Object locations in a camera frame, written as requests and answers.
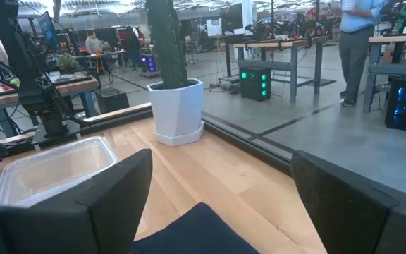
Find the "wooden floor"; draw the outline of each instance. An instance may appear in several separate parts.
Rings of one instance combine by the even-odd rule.
[[[155,141],[153,119],[93,135],[106,137],[119,159],[149,148],[153,179],[136,239],[163,229],[199,202],[208,204],[260,253],[326,253],[293,180],[205,132],[181,147]],[[5,159],[5,164],[22,156]]]

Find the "clear plastic container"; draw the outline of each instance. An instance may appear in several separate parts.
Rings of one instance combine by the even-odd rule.
[[[92,137],[19,159],[4,167],[0,205],[29,207],[113,166],[117,157],[102,137]]]

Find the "workbench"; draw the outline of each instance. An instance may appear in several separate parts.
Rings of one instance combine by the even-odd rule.
[[[85,74],[77,72],[75,73],[75,77],[84,78]],[[61,94],[61,96],[80,95],[82,105],[84,107],[87,117],[97,115],[97,110],[95,109],[95,105],[92,98],[92,91],[94,91],[97,88],[98,81],[93,77],[91,80],[56,86],[56,89]],[[7,138],[15,136],[16,132],[13,129],[13,126],[10,122],[6,108],[15,107],[19,103],[20,98],[16,93],[0,96],[0,124]],[[31,119],[33,122],[37,122],[35,116],[31,116]]]
[[[392,63],[379,63],[381,46],[390,42],[395,43]],[[371,111],[371,104],[376,89],[377,75],[400,76],[406,75],[406,64],[400,64],[402,51],[406,43],[406,35],[370,37],[371,55],[369,56],[369,73],[364,91],[363,112]]]
[[[111,52],[111,53],[103,53],[103,54],[99,54],[98,58],[101,57],[106,57],[106,56],[115,56],[115,55],[120,55],[121,58],[121,64],[119,63],[120,66],[122,66],[123,68],[125,68],[125,58],[124,58],[124,53],[126,51],[121,50],[121,51],[117,51],[117,52]],[[92,66],[92,60],[97,58],[96,54],[91,54],[91,55],[87,55],[87,56],[74,56],[73,57],[76,60],[79,59],[87,59],[89,61],[89,65]]]
[[[290,42],[248,42],[248,43],[237,43],[234,44],[235,48],[238,48],[238,65],[239,68],[258,66],[264,68],[271,68],[277,71],[289,71],[290,72],[290,101],[295,103],[295,98],[297,97],[297,88],[303,85],[308,85],[313,83],[314,94],[319,94],[319,89],[321,87],[321,69],[322,69],[322,49],[323,43],[328,40],[328,36],[321,36],[312,38],[312,44],[316,45],[316,68],[314,72],[314,79],[307,80],[303,83],[297,83],[297,65],[298,65],[298,48],[309,45],[308,39],[293,40]],[[244,48],[247,47],[259,47],[261,48],[261,61],[249,61],[244,60]],[[280,61],[266,61],[266,48],[274,49],[286,49],[290,48],[290,62],[280,62]]]

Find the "black box with green lights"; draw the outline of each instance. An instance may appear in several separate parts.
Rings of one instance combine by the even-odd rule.
[[[244,67],[240,69],[240,95],[258,102],[271,98],[271,69]]]

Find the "gray floor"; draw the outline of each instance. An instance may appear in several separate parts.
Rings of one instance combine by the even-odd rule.
[[[299,52],[298,75],[301,81],[314,76],[315,57],[314,47]],[[190,64],[188,77],[200,79],[206,88],[226,75],[223,52],[195,54],[195,58],[203,63]],[[289,61],[289,50],[276,53],[275,60]],[[232,72],[238,73],[233,57]],[[280,79],[289,79],[289,73],[277,71],[276,74],[281,75]],[[365,74],[360,91],[364,89]],[[115,77],[114,83],[109,84],[107,77],[103,77],[103,86],[126,92],[131,106],[148,102],[149,95],[144,88],[160,81],[160,78],[140,77],[139,73],[129,69],[118,70],[115,75],[130,83]],[[384,116],[379,110],[379,101],[380,108],[385,110],[385,96],[382,94],[380,99],[376,96],[373,112],[367,114],[361,112],[362,95],[356,107],[340,107],[339,92],[345,88],[345,82],[337,46],[324,47],[321,76],[336,82],[323,86],[317,97],[311,86],[298,88],[295,104],[290,103],[289,85],[283,83],[272,83],[274,96],[265,102],[229,95],[218,89],[206,89],[204,118],[282,157],[290,158],[293,150],[304,150],[406,192],[406,131],[385,127]],[[79,98],[73,103],[81,107]],[[13,115],[15,122],[22,129],[32,128],[29,119],[23,116],[23,108],[18,110],[20,112]]]

